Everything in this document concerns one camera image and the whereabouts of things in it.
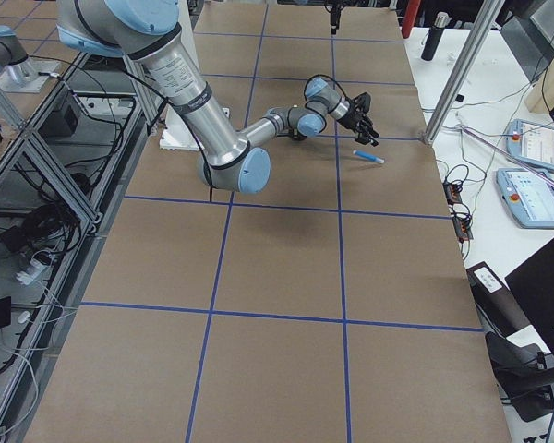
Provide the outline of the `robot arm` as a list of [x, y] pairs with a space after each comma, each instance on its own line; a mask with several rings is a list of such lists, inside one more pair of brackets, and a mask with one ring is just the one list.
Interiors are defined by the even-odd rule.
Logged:
[[256, 123], [234, 129], [181, 42], [176, 1], [60, 1], [57, 7], [63, 44], [87, 54], [127, 56], [149, 71], [198, 143], [199, 176], [211, 188], [260, 192], [271, 174], [262, 144], [292, 131], [315, 137], [329, 117], [351, 130], [356, 142], [378, 143], [368, 116], [370, 95], [351, 99], [321, 75], [307, 81], [303, 106], [272, 108]]
[[39, 93], [45, 81], [16, 33], [0, 25], [0, 88], [7, 92]]

